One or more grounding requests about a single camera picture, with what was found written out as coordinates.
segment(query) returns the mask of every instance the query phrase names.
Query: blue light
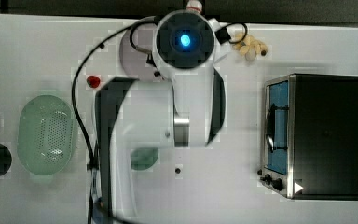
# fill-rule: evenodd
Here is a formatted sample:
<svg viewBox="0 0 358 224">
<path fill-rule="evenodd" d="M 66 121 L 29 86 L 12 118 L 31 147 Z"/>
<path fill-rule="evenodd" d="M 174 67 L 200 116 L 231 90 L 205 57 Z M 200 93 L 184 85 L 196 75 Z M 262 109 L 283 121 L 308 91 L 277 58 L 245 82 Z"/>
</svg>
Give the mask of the blue light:
<svg viewBox="0 0 358 224">
<path fill-rule="evenodd" d="M 190 37 L 188 35 L 182 35 L 180 37 L 180 42 L 184 47 L 188 47 L 190 45 Z"/>
</svg>

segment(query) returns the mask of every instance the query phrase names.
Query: green mesh basket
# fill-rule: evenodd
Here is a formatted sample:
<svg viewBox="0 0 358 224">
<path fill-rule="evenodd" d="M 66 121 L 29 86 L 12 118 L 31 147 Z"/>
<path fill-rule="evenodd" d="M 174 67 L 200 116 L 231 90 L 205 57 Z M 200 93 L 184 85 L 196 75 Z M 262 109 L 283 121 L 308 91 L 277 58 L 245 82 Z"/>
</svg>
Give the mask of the green mesh basket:
<svg viewBox="0 0 358 224">
<path fill-rule="evenodd" d="M 77 126 L 71 108 L 52 95 L 31 100 L 20 116 L 17 153 L 35 175 L 53 175 L 71 158 Z"/>
</svg>

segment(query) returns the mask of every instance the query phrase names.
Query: black cable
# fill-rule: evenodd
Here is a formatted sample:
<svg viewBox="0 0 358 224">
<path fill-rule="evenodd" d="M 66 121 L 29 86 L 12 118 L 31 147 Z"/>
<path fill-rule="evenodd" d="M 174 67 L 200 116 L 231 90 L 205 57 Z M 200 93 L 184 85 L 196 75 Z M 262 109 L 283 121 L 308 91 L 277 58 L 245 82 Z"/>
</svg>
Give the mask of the black cable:
<svg viewBox="0 0 358 224">
<path fill-rule="evenodd" d="M 155 24 L 155 21 L 152 20 L 152 21 L 139 21 L 139 22 L 136 22 L 133 27 L 131 28 L 131 31 L 130 31 L 130 44 L 131 46 L 136 49 L 137 51 L 139 52 L 142 52 L 142 53 L 145 53 L 145 54 L 152 54 L 152 50 L 151 49 L 144 49 L 144 48 L 141 48 L 139 46 L 136 46 L 134 43 L 133 43 L 133 33 L 142 25 L 146 25 L 146 24 Z"/>
<path fill-rule="evenodd" d="M 98 44 L 97 46 L 95 46 L 90 52 L 89 54 L 86 56 L 86 58 L 83 60 L 83 62 L 81 63 L 81 65 L 77 68 L 77 71 L 76 71 L 76 74 L 75 74 L 75 77 L 74 77 L 74 82 L 72 83 L 72 90 L 71 90 L 71 93 L 72 93 L 72 106 L 74 108 L 74 113 L 75 113 L 75 116 L 76 116 L 76 119 L 77 119 L 77 122 L 80 126 L 80 129 L 84 135 L 84 138 L 86 139 L 86 145 L 87 145 L 87 149 L 88 149 L 88 152 L 89 152 L 89 163 L 90 163 L 90 167 L 93 167 L 93 162 L 94 162 L 94 156 L 92 155 L 92 147 L 91 147 L 91 143 L 90 143 L 90 138 L 89 138 L 89 135 L 87 133 L 87 130 L 86 128 L 84 127 L 84 124 L 83 124 L 83 121 L 81 120 L 81 117 L 79 115 L 79 112 L 77 110 L 77 105 L 76 105 L 76 96 L 75 96 L 75 89 L 76 89 L 76 83 L 77 83 L 77 79 L 78 79 L 78 76 L 80 74 L 80 71 L 81 69 L 83 68 L 83 66 L 86 64 L 86 61 L 89 59 L 89 57 L 95 52 L 95 50 L 97 50 L 98 48 L 104 48 L 104 43 L 108 40 L 110 40 L 111 38 L 115 37 L 116 35 L 120 34 L 121 32 L 123 31 L 126 31 L 128 29 L 130 29 L 131 26 L 127 26 L 117 32 L 115 32 L 114 34 L 108 36 L 107 38 L 105 38 L 100 44 Z"/>
</svg>

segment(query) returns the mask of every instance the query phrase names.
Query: wire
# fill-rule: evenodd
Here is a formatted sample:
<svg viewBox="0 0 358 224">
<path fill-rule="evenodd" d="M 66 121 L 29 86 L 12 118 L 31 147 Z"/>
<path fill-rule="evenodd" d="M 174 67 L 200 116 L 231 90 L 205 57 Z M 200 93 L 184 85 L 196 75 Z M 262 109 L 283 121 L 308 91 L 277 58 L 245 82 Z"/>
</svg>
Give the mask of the wire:
<svg viewBox="0 0 358 224">
<path fill-rule="evenodd" d="M 91 142 L 90 142 L 90 138 L 89 138 L 89 134 L 87 133 L 87 130 L 83 124 L 83 121 L 81 120 L 81 117 L 79 115 L 79 112 L 77 110 L 77 104 L 76 104 L 76 95 L 75 95 L 75 90 L 76 90 L 76 83 L 77 83 L 77 79 L 79 77 L 80 71 L 83 68 L 83 66 L 86 64 L 87 60 L 89 59 L 89 57 L 99 48 L 103 49 L 105 47 L 104 43 L 106 43 L 106 41 L 110 40 L 111 38 L 115 37 L 116 35 L 129 30 L 132 26 L 127 26 L 121 30 L 116 31 L 115 33 L 113 33 L 112 35 L 108 36 L 107 38 L 105 38 L 103 41 L 101 41 L 101 43 L 99 43 L 97 46 L 95 46 L 90 52 L 89 54 L 86 56 L 85 59 L 83 59 L 83 62 L 78 66 L 75 77 L 74 77 L 74 81 L 72 83 L 72 89 L 71 89 L 71 93 L 72 93 L 72 106 L 74 109 L 74 113 L 76 116 L 76 120 L 80 126 L 80 129 L 84 135 L 84 138 L 86 140 L 86 145 L 87 145 L 87 150 L 89 152 L 89 167 L 92 170 L 92 184 L 91 184 L 91 189 L 90 189 L 90 193 L 89 193 L 89 215 L 88 215 L 88 223 L 91 223 L 91 216 L 92 216 L 92 209 L 93 209 L 93 201 L 94 199 L 92 198 L 92 196 L 95 196 L 95 192 L 96 192 L 96 169 L 98 167 L 98 143 L 96 143 L 95 146 L 95 150 L 94 150 L 94 154 L 92 154 L 92 147 L 91 147 Z M 121 222 L 123 224 L 131 224 L 130 222 L 124 221 L 118 217 L 114 217 L 112 216 L 113 220 L 116 220 L 117 222 Z"/>
<path fill-rule="evenodd" d="M 97 46 L 95 46 L 90 52 L 89 54 L 86 56 L 86 58 L 83 60 L 83 62 L 81 63 L 81 65 L 79 65 L 79 67 L 77 68 L 75 77 L 74 77 L 74 81 L 72 83 L 72 106 L 74 108 L 74 113 L 77 119 L 77 122 L 80 126 L 80 129 L 84 135 L 84 138 L 86 139 L 86 145 L 87 145 L 87 150 L 89 152 L 89 164 L 90 167 L 92 168 L 95 164 L 94 163 L 94 156 L 92 155 L 92 147 L 91 147 L 91 142 L 90 142 L 90 138 L 89 138 L 89 134 L 87 133 L 86 128 L 84 127 L 83 121 L 81 120 L 81 117 L 79 115 L 79 112 L 77 110 L 77 104 L 76 104 L 76 95 L 75 95 L 75 89 L 76 89 L 76 83 L 77 83 L 77 79 L 79 77 L 80 71 L 83 68 L 83 66 L 86 64 L 87 60 L 89 59 L 89 57 L 95 52 L 95 50 L 101 48 L 104 48 L 104 43 L 108 40 L 110 40 L 111 38 L 115 37 L 116 35 L 120 34 L 123 31 L 126 31 L 128 29 L 130 29 L 131 26 L 127 26 L 121 30 L 118 30 L 117 32 L 115 32 L 114 34 L 108 36 L 107 38 L 105 38 L 100 44 L 98 44 Z"/>
</svg>

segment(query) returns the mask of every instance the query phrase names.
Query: oven knob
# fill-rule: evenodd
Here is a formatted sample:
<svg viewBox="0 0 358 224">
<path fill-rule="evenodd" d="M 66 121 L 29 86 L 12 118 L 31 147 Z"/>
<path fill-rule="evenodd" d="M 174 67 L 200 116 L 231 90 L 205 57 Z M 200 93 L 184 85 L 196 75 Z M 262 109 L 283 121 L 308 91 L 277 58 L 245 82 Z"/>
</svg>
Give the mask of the oven knob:
<svg viewBox="0 0 358 224">
<path fill-rule="evenodd" d="M 270 185 L 272 178 L 271 175 L 266 174 L 264 177 L 260 177 L 260 180 L 264 181 L 264 183 L 266 183 L 267 185 Z"/>
<path fill-rule="evenodd" d="M 272 180 L 272 187 L 275 188 L 278 191 L 281 191 L 283 189 L 283 182 L 280 178 L 276 180 Z"/>
</svg>

